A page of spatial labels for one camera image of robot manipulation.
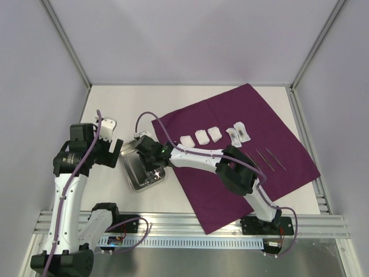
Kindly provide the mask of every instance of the cable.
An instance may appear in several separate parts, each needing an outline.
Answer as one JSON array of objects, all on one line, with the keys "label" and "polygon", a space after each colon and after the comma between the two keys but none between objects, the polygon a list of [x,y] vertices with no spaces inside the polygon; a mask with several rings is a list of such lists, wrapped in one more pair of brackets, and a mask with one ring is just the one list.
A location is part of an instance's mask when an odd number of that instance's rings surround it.
[{"label": "cable", "polygon": [[76,168],[74,169],[74,171],[70,175],[70,177],[69,177],[69,179],[68,179],[68,181],[67,181],[67,183],[66,183],[66,185],[63,189],[62,195],[59,199],[59,205],[58,205],[58,210],[57,210],[57,219],[56,219],[55,230],[54,230],[54,239],[52,241],[52,247],[51,247],[51,250],[50,250],[50,254],[48,255],[46,265],[45,265],[44,271],[42,273],[42,277],[47,277],[48,268],[50,266],[52,256],[55,253],[55,248],[57,247],[60,221],[61,221],[61,216],[62,216],[63,202],[64,202],[64,199],[65,199],[66,193],[68,191],[68,188],[69,188],[73,178],[76,176],[76,174],[78,173],[78,171],[80,170],[80,168],[82,167],[84,162],[87,160],[87,157],[90,155],[93,147],[95,146],[95,144],[97,142],[97,139],[99,138],[99,134],[100,134],[100,130],[101,130],[101,112],[99,110],[97,110],[96,112],[97,112],[97,115],[99,116],[99,124],[97,126],[97,131],[96,131],[95,137],[93,138],[93,141],[92,141],[90,147],[88,148],[86,154],[83,156],[80,163],[76,166]]},{"label": "cable", "polygon": [[[136,248],[138,245],[140,245],[144,239],[149,235],[150,231],[151,231],[151,226],[149,226],[149,222],[145,219],[145,218],[142,218],[142,217],[137,217],[137,218],[131,218],[131,219],[128,219],[126,221],[123,221],[123,222],[120,222],[116,225],[113,225],[111,227],[109,227],[108,229],[106,229],[106,232],[109,232],[115,228],[117,228],[118,226],[120,225],[123,225],[123,224],[126,224],[126,223],[129,223],[131,221],[135,221],[135,220],[138,220],[138,219],[141,219],[143,220],[144,222],[146,222],[146,232],[144,234],[144,236],[140,239],[140,241],[138,243],[136,243],[135,245],[127,248],[127,249],[124,249],[124,250],[120,250],[120,251],[114,251],[114,252],[111,252],[112,254],[121,254],[121,253],[124,253],[124,252],[128,252],[128,251],[131,251],[132,249]],[[102,253],[109,253],[109,252],[106,252],[106,251],[102,251],[102,252],[95,252],[94,254],[102,254]]]},{"label": "cable", "polygon": [[262,184],[265,183],[266,181],[266,176],[263,172],[261,172],[260,170],[256,169],[255,167],[241,161],[241,160],[238,160],[238,159],[235,159],[233,157],[230,157],[230,156],[225,156],[225,155],[219,155],[219,154],[206,154],[206,153],[199,153],[199,152],[195,152],[195,151],[190,151],[190,150],[186,150],[186,149],[182,149],[182,148],[179,148],[177,145],[175,145],[175,143],[172,141],[172,139],[170,138],[169,134],[168,134],[168,131],[167,129],[165,128],[164,124],[162,123],[162,121],[160,120],[160,118],[152,113],[151,111],[145,111],[143,112],[142,114],[140,114],[140,116],[137,118],[137,121],[136,121],[136,125],[135,125],[135,129],[134,129],[134,132],[137,133],[137,130],[138,130],[138,123],[140,122],[140,119],[145,115],[145,114],[150,114],[152,115],[153,117],[156,118],[156,120],[158,121],[158,123],[160,124],[161,128],[163,129],[165,135],[167,136],[167,139],[168,141],[171,143],[171,145],[177,149],[178,151],[180,152],[185,152],[185,153],[189,153],[189,154],[195,154],[195,155],[199,155],[199,156],[206,156],[206,157],[211,157],[211,158],[224,158],[224,159],[228,159],[228,160],[231,160],[232,162],[235,162],[235,163],[239,163],[241,164],[242,166],[244,167],[247,167],[248,169],[252,170],[253,172],[255,172],[256,174],[258,174],[259,177],[261,177],[260,179],[260,182],[256,185],[256,190],[259,191],[260,195],[261,195],[261,198],[263,199],[263,201],[270,207],[270,208],[273,208],[273,209],[288,209],[290,211],[292,211],[293,213],[293,216],[295,217],[295,236],[293,237],[293,241],[292,241],[292,244],[291,246],[282,254],[279,254],[279,256],[283,256],[287,253],[289,253],[292,248],[295,246],[296,244],[296,239],[297,239],[297,234],[298,234],[298,216],[296,214],[296,212],[290,208],[290,207],[277,207],[277,206],[274,206],[272,205],[267,199],[266,197],[264,196],[263,192],[260,190],[260,186]]}]

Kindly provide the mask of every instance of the perforated metal strip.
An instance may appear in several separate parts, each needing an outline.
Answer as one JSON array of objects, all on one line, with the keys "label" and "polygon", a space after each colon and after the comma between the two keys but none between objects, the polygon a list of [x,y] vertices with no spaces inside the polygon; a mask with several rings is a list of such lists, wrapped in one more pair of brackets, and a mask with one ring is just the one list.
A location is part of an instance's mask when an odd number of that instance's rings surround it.
[{"label": "perforated metal strip", "polygon": [[[104,235],[98,246],[130,247],[141,237],[127,235],[121,245],[108,244],[108,235]],[[138,247],[143,248],[198,248],[198,249],[263,249],[261,238],[201,238],[201,237],[147,237]]]}]

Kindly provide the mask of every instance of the white table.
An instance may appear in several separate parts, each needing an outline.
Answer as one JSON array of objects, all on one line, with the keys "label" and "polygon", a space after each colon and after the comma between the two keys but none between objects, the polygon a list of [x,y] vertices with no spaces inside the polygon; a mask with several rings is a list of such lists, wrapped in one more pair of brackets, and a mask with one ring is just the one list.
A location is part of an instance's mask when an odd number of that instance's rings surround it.
[{"label": "white table", "polygon": [[[142,112],[152,111],[161,117],[232,88],[234,87],[94,85],[82,122],[93,122],[96,110],[99,109],[103,117],[108,116],[118,120],[114,140],[122,139],[128,142],[133,139],[134,125]],[[286,89],[284,87],[255,87],[255,89],[299,138]],[[145,115],[138,130],[155,134],[151,124],[152,119],[150,115]],[[115,169],[95,165],[90,171],[81,210],[90,211],[96,203],[113,202],[117,203],[119,210],[124,212],[193,213],[173,169],[165,170],[167,176],[162,183],[137,193],[130,189],[119,162]],[[311,183],[280,198],[275,203],[279,206],[292,207],[297,214],[320,214]]]}]

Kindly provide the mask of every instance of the black mounting plate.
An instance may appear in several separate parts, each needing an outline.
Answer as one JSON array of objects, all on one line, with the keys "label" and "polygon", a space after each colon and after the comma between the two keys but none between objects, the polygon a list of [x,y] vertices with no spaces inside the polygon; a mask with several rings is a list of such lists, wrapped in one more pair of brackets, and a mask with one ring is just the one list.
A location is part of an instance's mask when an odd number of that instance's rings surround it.
[{"label": "black mounting plate", "polygon": [[[139,217],[139,215],[121,215],[121,214],[119,214],[117,222],[119,223],[119,222],[126,221],[128,219],[137,218],[137,217]],[[123,233],[124,233],[124,229],[126,229],[127,234],[137,234],[137,232],[138,232],[138,219],[134,220],[134,221],[131,221],[129,223],[126,223],[125,225],[123,225],[123,228],[118,226],[118,227],[110,230],[109,233],[121,233],[122,230],[123,230]]]},{"label": "black mounting plate", "polygon": [[276,229],[252,215],[241,218],[241,226],[243,235],[281,235],[279,227],[282,227],[284,235],[295,234],[292,219],[289,216],[282,216]]}]

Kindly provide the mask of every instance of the purple cloth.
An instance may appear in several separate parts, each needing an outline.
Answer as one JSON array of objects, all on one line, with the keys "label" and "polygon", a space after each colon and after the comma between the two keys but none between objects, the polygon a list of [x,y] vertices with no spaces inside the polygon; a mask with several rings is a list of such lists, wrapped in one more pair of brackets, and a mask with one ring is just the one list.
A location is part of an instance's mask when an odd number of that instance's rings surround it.
[{"label": "purple cloth", "polygon": [[[320,176],[295,135],[249,84],[176,110],[161,120],[173,141],[179,141],[180,136],[190,135],[196,147],[202,149],[224,149],[231,143],[225,130],[238,121],[243,122],[251,141],[243,143],[239,149],[243,153],[251,153],[267,176],[263,188],[272,201]],[[168,141],[159,123],[156,120],[152,123],[159,142]],[[198,145],[195,132],[214,126],[219,127],[223,137],[216,143],[210,139],[209,144]],[[263,161],[256,148],[264,154],[275,171]],[[265,148],[277,157],[286,171]],[[176,168],[174,172],[206,234],[253,211],[243,197],[227,191],[216,174],[184,167]]]}]

